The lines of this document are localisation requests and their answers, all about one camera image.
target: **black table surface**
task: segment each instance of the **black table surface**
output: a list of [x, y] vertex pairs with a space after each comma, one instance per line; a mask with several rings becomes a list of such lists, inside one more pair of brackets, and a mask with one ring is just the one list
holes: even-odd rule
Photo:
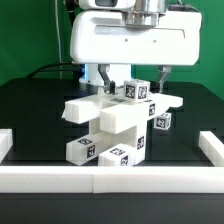
[[[14, 140], [1, 165], [74, 166], [65, 161], [65, 146], [88, 134], [88, 123], [61, 119], [64, 102], [91, 94], [72, 80], [14, 79], [1, 86], [0, 128], [12, 128]], [[164, 94], [184, 104], [170, 108], [168, 131], [148, 122], [139, 166], [212, 166], [198, 147], [199, 132], [224, 141], [224, 101], [196, 83], [167, 82]], [[0, 223], [223, 223], [223, 209], [222, 194], [0, 194]]]

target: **small cube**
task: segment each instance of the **small cube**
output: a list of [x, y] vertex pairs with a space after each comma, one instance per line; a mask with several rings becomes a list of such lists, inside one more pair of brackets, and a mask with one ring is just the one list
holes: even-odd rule
[[144, 102], [149, 99], [150, 82], [133, 79], [124, 81], [124, 99], [132, 102]]
[[154, 119], [154, 128], [168, 130], [171, 125], [171, 113], [164, 113]]
[[133, 166], [134, 149], [118, 144], [99, 155], [98, 166]]

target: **stacked blocks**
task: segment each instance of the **stacked blocks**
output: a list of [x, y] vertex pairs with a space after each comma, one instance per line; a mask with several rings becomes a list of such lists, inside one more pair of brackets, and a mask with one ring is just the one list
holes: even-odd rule
[[155, 118], [154, 127], [167, 130], [171, 114], [165, 112], [183, 103], [180, 97], [150, 93], [150, 82], [141, 80], [125, 81], [117, 91], [107, 95], [99, 89], [65, 103], [66, 120], [89, 121], [89, 135], [67, 144], [67, 161], [82, 165], [99, 156], [99, 166], [137, 165], [145, 159], [147, 121]]
[[124, 144], [118, 144], [99, 156], [98, 166], [133, 166], [134, 149]]
[[154, 119], [154, 128], [168, 130], [171, 125], [171, 113], [164, 113]]
[[132, 102], [144, 102], [149, 99], [150, 82], [131, 80], [124, 82], [124, 99]]

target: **white robot body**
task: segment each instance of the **white robot body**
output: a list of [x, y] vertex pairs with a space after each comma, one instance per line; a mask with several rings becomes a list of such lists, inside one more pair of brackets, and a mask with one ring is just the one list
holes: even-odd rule
[[193, 65], [201, 19], [200, 13], [168, 11], [157, 27], [135, 27], [125, 24], [122, 12], [83, 12], [74, 23], [71, 56], [89, 64]]

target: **green background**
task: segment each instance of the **green background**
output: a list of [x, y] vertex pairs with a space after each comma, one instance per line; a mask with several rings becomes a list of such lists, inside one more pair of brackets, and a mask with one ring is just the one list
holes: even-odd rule
[[[71, 27], [63, 0], [59, 20], [63, 60], [69, 60]], [[170, 81], [201, 83], [224, 99], [224, 4], [223, 0], [183, 0], [201, 10], [200, 59], [195, 66], [174, 67]], [[1, 0], [0, 85], [25, 77], [36, 68], [58, 62], [54, 0]], [[155, 80], [154, 66], [135, 66], [136, 78]]]

